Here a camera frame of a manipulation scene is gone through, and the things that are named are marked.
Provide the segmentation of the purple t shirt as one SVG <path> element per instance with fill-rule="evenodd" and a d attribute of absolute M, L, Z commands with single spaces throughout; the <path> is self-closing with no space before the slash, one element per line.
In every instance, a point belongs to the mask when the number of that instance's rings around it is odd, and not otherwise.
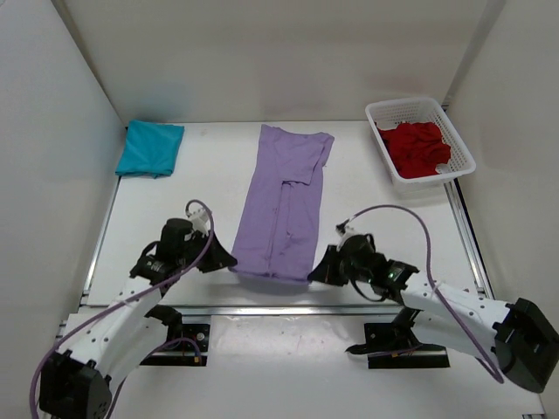
<path fill-rule="evenodd" d="M 263 125 L 256 167 L 245 199 L 231 271 L 304 284 L 319 237 L 323 168 L 335 138 L 294 134 Z"/>

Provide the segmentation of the teal t shirt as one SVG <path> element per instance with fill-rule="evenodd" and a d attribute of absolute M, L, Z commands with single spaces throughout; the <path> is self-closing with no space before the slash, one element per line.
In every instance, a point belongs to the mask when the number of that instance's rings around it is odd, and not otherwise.
<path fill-rule="evenodd" d="M 131 120 L 115 174 L 122 177 L 168 177 L 174 173 L 185 128 Z"/>

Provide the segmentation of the red t shirt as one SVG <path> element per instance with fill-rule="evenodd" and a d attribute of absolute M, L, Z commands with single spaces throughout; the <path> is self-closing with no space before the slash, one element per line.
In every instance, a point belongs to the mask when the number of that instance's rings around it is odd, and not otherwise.
<path fill-rule="evenodd" d="M 451 159 L 451 147 L 443 142 L 439 127 L 432 122 L 401 123 L 390 130 L 378 130 L 389 156 L 404 179 L 436 175 L 437 166 Z"/>

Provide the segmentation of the white plastic basket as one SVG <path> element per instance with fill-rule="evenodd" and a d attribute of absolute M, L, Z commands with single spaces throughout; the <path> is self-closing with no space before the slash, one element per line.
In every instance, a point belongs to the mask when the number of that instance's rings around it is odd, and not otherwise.
<path fill-rule="evenodd" d="M 381 159 L 390 174 L 394 189 L 399 193 L 439 187 L 476 169 L 476 163 L 441 105 L 429 97 L 411 97 L 370 103 L 365 114 Z M 403 178 L 397 171 L 379 130 L 391 130 L 403 123 L 431 122 L 442 134 L 442 142 L 450 147 L 450 159 L 437 169 L 437 174 L 414 179 Z"/>

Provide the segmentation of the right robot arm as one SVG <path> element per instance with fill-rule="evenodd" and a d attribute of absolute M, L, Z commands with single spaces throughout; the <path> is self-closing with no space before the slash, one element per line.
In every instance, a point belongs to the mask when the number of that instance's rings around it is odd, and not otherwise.
<path fill-rule="evenodd" d="M 330 245 L 307 278 L 333 286 L 364 283 L 400 306 L 367 342 L 348 347 L 350 354 L 388 360 L 429 345 L 450 348 L 536 394 L 558 365 L 558 333 L 535 303 L 485 299 L 441 285 L 411 264 L 387 259 L 370 234 Z"/>

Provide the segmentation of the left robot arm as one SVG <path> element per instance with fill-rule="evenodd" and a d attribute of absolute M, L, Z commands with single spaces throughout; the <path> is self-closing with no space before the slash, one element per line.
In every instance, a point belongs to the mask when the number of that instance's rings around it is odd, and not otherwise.
<path fill-rule="evenodd" d="M 108 418 L 128 375 L 162 349 L 188 342 L 180 313 L 161 305 L 165 293 L 193 268 L 216 271 L 236 263 L 218 242 L 207 207 L 170 218 L 148 244 L 109 307 L 58 340 L 31 380 L 32 417 Z"/>

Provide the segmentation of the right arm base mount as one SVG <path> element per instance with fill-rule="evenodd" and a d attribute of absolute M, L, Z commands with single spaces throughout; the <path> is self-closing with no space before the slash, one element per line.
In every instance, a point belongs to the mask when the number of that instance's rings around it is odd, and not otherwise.
<path fill-rule="evenodd" d="M 347 354 L 366 356 L 368 369 L 449 368 L 446 349 L 421 343 L 411 327 L 419 310 L 403 308 L 391 322 L 364 324 L 365 341 L 346 348 Z"/>

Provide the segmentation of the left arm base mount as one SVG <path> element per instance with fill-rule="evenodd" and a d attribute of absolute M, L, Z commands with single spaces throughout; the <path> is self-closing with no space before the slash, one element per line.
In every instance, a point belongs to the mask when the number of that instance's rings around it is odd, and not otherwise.
<path fill-rule="evenodd" d="M 145 317 L 157 319 L 166 330 L 166 340 L 142 366 L 205 367 L 210 344 L 209 323 L 187 323 L 180 312 L 170 306 L 157 305 Z"/>

